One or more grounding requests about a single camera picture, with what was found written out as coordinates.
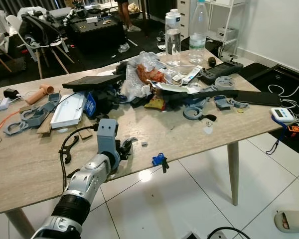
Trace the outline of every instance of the wooden table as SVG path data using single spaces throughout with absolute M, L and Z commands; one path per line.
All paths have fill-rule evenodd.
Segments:
M 212 56 L 206 53 L 205 58 Z M 182 52 L 183 64 L 189 64 L 187 52 Z M 18 90 L 24 94 L 37 90 L 41 83 L 54 86 L 55 91 L 69 94 L 70 89 L 63 89 L 62 83 L 77 80 L 84 76 L 95 76 L 100 72 L 113 69 L 107 66 L 70 75 L 57 76 L 43 80 L 21 83 L 6 88 Z M 238 90 L 258 91 L 241 76 L 232 75 Z M 42 99 L 38 105 L 46 102 Z M 15 102 L 7 110 L 0 112 L 0 122 L 9 114 L 24 106 L 25 102 Z M 133 143 L 133 157 L 127 162 L 121 162 L 116 175 L 111 178 L 123 177 L 152 167 L 151 158 L 163 152 L 168 161 L 174 161 L 193 154 L 201 153 L 223 145 L 228 145 L 229 173 L 231 180 L 233 204 L 238 204 L 238 142 L 265 132 L 279 128 L 271 120 L 270 107 L 252 105 L 238 113 L 236 108 L 229 111 L 219 111 L 213 100 L 203 109 L 205 115 L 217 116 L 213 123 L 213 133 L 207 135 L 203 128 L 206 120 L 188 120 L 183 117 L 182 110 L 162 113 L 158 110 L 138 107 L 133 109 L 129 104 L 120 105 L 118 110 L 109 113 L 110 118 L 119 123 L 117 139 L 124 140 L 133 136 L 138 138 Z M 6 124 L 18 121 L 16 114 L 7 120 Z M 62 171 L 58 150 L 65 137 L 69 134 L 53 130 L 50 135 L 40 135 L 35 129 L 28 129 L 14 136 L 5 135 L 0 130 L 0 213 L 6 213 L 24 238 L 34 232 L 26 219 L 22 207 L 44 200 L 58 197 L 62 194 Z M 142 147 L 141 142 L 147 141 L 148 146 Z M 71 149 L 72 161 L 66 166 L 67 173 L 80 168 L 97 152 L 96 134 Z

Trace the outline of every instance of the chair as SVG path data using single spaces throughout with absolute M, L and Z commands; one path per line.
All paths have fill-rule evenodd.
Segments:
M 69 74 L 68 70 L 65 68 L 65 66 L 63 65 L 63 63 L 60 60 L 60 58 L 58 57 L 58 55 L 53 50 L 53 47 L 56 47 L 63 55 L 65 55 L 72 63 L 74 63 L 74 61 L 59 47 L 60 44 L 62 44 L 63 46 L 65 46 L 65 43 L 64 43 L 63 39 L 60 39 L 57 42 L 53 42 L 53 43 L 51 43 L 50 45 L 47 45 L 47 46 L 31 46 L 31 45 L 27 44 L 27 42 L 23 39 L 23 37 L 19 33 L 22 21 L 20 19 L 18 19 L 14 15 L 7 16 L 6 20 L 16 30 L 16 32 L 18 33 L 18 35 L 21 38 L 21 40 L 24 42 L 25 46 L 27 47 L 27 49 L 28 49 L 30 55 L 32 56 L 32 58 L 34 59 L 34 61 L 38 62 L 40 79 L 42 79 L 42 70 L 41 70 L 41 63 L 40 63 L 40 50 L 42 51 L 42 55 L 44 57 L 44 61 L 45 61 L 46 65 L 47 65 L 47 67 L 50 67 L 49 66 L 49 62 L 48 62 L 48 60 L 46 58 L 46 55 L 45 55 L 45 51 L 44 51 L 45 48 L 49 48 L 51 50 L 51 52 L 55 56 L 56 60 L 60 63 L 60 65 L 63 68 L 63 70 L 67 74 Z

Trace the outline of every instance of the white wall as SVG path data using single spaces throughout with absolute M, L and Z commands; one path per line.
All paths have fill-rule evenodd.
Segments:
M 250 0 L 239 48 L 299 71 L 299 0 Z

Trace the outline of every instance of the orange tube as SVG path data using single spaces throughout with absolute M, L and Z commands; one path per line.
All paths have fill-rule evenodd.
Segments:
M 29 105 L 33 105 L 38 100 L 42 99 L 45 95 L 53 93 L 54 88 L 48 84 L 40 85 L 40 89 L 25 100 Z

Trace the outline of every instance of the plastic bottle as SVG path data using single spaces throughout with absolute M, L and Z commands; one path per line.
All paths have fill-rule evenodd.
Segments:
M 172 9 L 165 17 L 166 63 L 170 66 L 180 64 L 180 14 Z
M 198 0 L 197 7 L 189 26 L 189 60 L 193 64 L 203 61 L 206 36 L 208 30 L 208 14 L 205 0 Z

